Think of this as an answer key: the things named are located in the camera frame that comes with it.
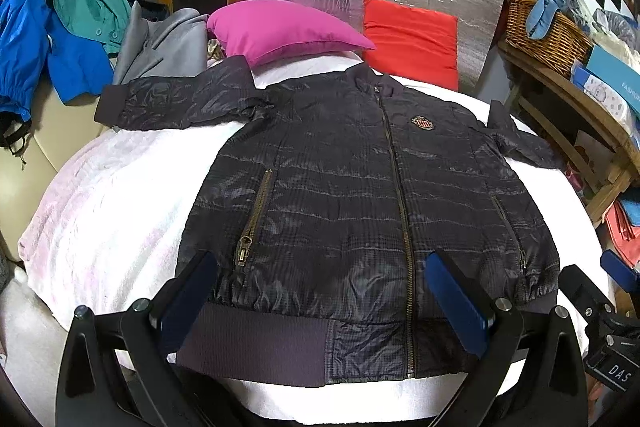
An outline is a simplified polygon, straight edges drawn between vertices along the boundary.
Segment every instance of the jacket collar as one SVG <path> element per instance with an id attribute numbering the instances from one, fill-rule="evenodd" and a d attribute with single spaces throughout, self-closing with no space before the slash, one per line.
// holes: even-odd
<path id="1" fill-rule="evenodd" d="M 350 80 L 362 92 L 373 95 L 374 87 L 378 87 L 382 96 L 393 96 L 402 91 L 402 84 L 388 74 L 376 74 L 366 62 L 361 62 L 345 71 Z"/>

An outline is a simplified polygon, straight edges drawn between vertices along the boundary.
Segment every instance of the jacket zipper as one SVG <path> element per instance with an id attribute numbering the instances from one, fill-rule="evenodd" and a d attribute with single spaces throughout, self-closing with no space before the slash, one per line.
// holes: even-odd
<path id="1" fill-rule="evenodd" d="M 249 257 L 249 253 L 251 252 L 251 247 L 254 244 L 255 229 L 258 225 L 258 220 L 260 219 L 260 214 L 262 213 L 264 204 L 267 201 L 269 183 L 271 182 L 272 175 L 273 169 L 267 169 L 262 176 L 262 181 L 260 182 L 260 187 L 258 188 L 258 193 L 255 197 L 254 207 L 251 210 L 249 221 L 244 227 L 244 230 L 242 230 L 242 235 L 238 241 L 238 245 L 236 246 L 236 266 L 244 266 L 247 258 Z"/>
<path id="2" fill-rule="evenodd" d="M 400 185 L 400 174 L 398 172 L 398 163 L 396 162 L 396 152 L 393 142 L 391 141 L 391 127 L 389 119 L 386 116 L 382 98 L 380 97 L 380 89 L 374 86 L 378 105 L 382 110 L 382 121 L 385 125 L 386 143 L 389 147 L 389 155 L 391 156 L 391 166 L 394 174 L 394 185 L 396 186 L 396 196 L 398 197 L 398 206 L 400 208 L 400 220 L 402 222 L 402 241 L 404 243 L 404 255 L 406 258 L 407 283 L 406 283 L 406 377 L 413 378 L 415 374 L 415 357 L 414 357 L 414 249 L 411 246 L 409 236 L 409 220 L 407 218 L 406 204 L 404 203 L 404 194 Z"/>
<path id="3" fill-rule="evenodd" d="M 495 206 L 495 209 L 498 211 L 498 214 L 500 214 L 500 219 L 504 223 L 505 227 L 507 227 L 507 230 L 509 231 L 509 235 L 511 235 L 511 239 L 513 239 L 513 243 L 516 245 L 516 248 L 518 248 L 518 253 L 520 254 L 520 271 L 524 275 L 524 272 L 527 268 L 527 257 L 526 257 L 525 251 L 523 250 L 522 245 L 518 241 L 518 236 L 516 235 L 516 231 L 513 230 L 513 227 L 511 226 L 509 218 L 507 218 L 507 213 L 504 211 L 504 207 L 502 206 L 498 198 L 496 198 L 493 194 L 491 195 L 491 200 L 494 202 L 494 206 Z"/>

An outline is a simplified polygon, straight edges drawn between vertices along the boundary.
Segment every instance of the embroidered patch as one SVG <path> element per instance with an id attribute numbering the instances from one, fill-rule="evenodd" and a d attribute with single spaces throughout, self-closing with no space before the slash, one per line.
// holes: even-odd
<path id="1" fill-rule="evenodd" d="M 420 129 L 424 129 L 427 131 L 430 131 L 431 129 L 433 129 L 433 122 L 431 122 L 430 120 L 427 120 L 423 116 L 414 116 L 411 119 L 411 121 L 415 123 Z"/>

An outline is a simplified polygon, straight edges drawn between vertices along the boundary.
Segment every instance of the teal garment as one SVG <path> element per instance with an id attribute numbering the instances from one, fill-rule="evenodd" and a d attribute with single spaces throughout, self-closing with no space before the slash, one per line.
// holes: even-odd
<path id="1" fill-rule="evenodd" d="M 127 0 L 47 0 L 47 4 L 69 33 L 101 42 L 108 54 L 120 51 L 131 13 Z"/>

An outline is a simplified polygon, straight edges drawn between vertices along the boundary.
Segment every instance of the zippered pocket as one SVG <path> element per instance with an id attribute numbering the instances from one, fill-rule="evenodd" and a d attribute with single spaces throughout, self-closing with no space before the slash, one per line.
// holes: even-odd
<path id="1" fill-rule="evenodd" d="M 249 215 L 249 221 L 247 221 L 244 230 L 242 230 L 242 235 L 236 246 L 236 266 L 244 266 L 251 253 L 252 246 L 254 245 L 255 230 L 258 227 L 258 221 L 260 221 L 260 216 L 262 215 L 269 196 L 272 176 L 273 169 L 267 169 L 262 176 L 258 193 L 255 196 L 254 207 L 251 209 L 251 214 Z"/>
<path id="2" fill-rule="evenodd" d="M 513 227 L 511 226 L 509 218 L 507 217 L 507 213 L 505 212 L 504 207 L 500 203 L 500 200 L 498 200 L 498 198 L 496 198 L 493 194 L 491 195 L 491 200 L 494 202 L 495 209 L 498 211 L 498 214 L 500 215 L 500 219 L 504 223 L 505 227 L 507 227 L 507 230 L 509 231 L 509 235 L 513 240 L 513 244 L 518 249 L 518 254 L 520 255 L 520 270 L 524 274 L 527 268 L 527 256 L 525 254 L 525 251 L 522 248 L 522 245 L 520 244 L 520 242 L 518 241 L 518 236 L 516 235 L 516 231 L 513 230 Z"/>

